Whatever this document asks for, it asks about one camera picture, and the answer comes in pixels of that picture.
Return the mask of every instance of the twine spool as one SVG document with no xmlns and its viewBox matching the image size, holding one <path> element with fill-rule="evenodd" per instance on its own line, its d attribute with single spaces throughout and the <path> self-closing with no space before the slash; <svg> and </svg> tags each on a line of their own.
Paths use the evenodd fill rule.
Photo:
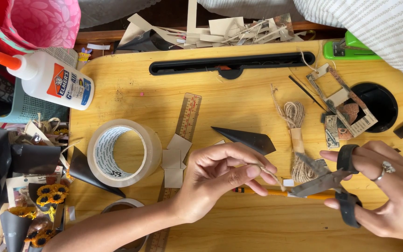
<svg viewBox="0 0 403 252">
<path fill-rule="evenodd" d="M 284 105 L 284 110 L 278 105 L 274 92 L 277 89 L 271 87 L 271 96 L 273 97 L 274 105 L 279 115 L 287 122 L 290 129 L 290 136 L 292 138 L 293 150 L 295 152 L 304 153 L 303 138 L 301 135 L 301 124 L 304 121 L 305 110 L 304 106 L 299 102 L 287 102 Z M 318 176 L 315 172 L 299 159 L 298 156 L 294 157 L 293 167 L 291 170 L 292 179 L 298 183 L 304 183 L 316 179 Z"/>
</svg>

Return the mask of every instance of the woman's left hand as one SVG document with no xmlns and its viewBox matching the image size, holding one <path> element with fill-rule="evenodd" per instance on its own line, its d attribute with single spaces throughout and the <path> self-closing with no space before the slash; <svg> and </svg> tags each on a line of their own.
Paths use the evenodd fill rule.
<svg viewBox="0 0 403 252">
<path fill-rule="evenodd" d="M 271 175 L 261 173 L 265 167 L 276 173 L 262 154 L 242 143 L 224 143 L 195 150 L 188 160 L 186 176 L 180 191 L 173 197 L 174 210 L 183 222 L 192 223 L 205 216 L 227 191 L 243 184 L 266 196 L 268 191 L 255 177 L 276 184 Z"/>
</svg>

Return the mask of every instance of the woman's right hand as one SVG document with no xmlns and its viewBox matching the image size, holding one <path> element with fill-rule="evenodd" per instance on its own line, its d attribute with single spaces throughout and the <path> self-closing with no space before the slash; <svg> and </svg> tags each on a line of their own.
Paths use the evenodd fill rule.
<svg viewBox="0 0 403 252">
<path fill-rule="evenodd" d="M 320 155 L 336 162 L 338 152 L 321 151 Z M 389 200 L 374 210 L 356 205 L 355 219 L 377 236 L 403 239 L 403 157 L 382 141 L 370 141 L 352 153 L 354 167 L 368 179 L 376 179 L 382 174 L 383 161 L 396 169 L 375 182 Z M 336 199 L 327 199 L 324 204 L 333 209 L 340 208 Z"/>
</svg>

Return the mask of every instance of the scissor blade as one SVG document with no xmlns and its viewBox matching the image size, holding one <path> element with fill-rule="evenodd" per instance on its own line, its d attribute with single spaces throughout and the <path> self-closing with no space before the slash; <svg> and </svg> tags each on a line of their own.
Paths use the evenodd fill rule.
<svg viewBox="0 0 403 252">
<path fill-rule="evenodd" d="M 337 184 L 334 181 L 334 176 L 332 173 L 323 175 L 319 178 L 305 182 L 301 185 L 292 188 L 292 192 L 298 197 L 305 197 L 315 193 L 323 192 L 333 187 Z"/>
<path fill-rule="evenodd" d="M 301 159 L 301 161 L 307 164 L 319 177 L 331 173 L 330 170 L 328 170 L 326 167 L 322 166 L 320 163 L 316 162 L 312 158 L 309 158 L 306 154 L 295 152 L 295 155 L 297 155 L 299 159 Z"/>
</svg>

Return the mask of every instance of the scissors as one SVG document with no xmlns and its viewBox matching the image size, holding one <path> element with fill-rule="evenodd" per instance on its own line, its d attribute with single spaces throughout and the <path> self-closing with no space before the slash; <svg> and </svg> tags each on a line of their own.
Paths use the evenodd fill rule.
<svg viewBox="0 0 403 252">
<path fill-rule="evenodd" d="M 355 194 L 349 193 L 341 185 L 341 181 L 351 174 L 359 173 L 352 165 L 352 151 L 358 147 L 356 144 L 346 144 L 341 147 L 337 159 L 337 170 L 331 172 L 322 164 L 309 158 L 304 153 L 295 152 L 305 164 L 318 175 L 318 178 L 305 182 L 299 186 L 292 188 L 292 193 L 298 197 L 306 197 L 315 193 L 323 192 L 328 189 L 335 190 L 335 198 L 340 203 L 340 211 L 343 221 L 352 227 L 361 227 L 355 219 L 354 208 L 355 204 L 362 206 L 362 202 Z"/>
</svg>

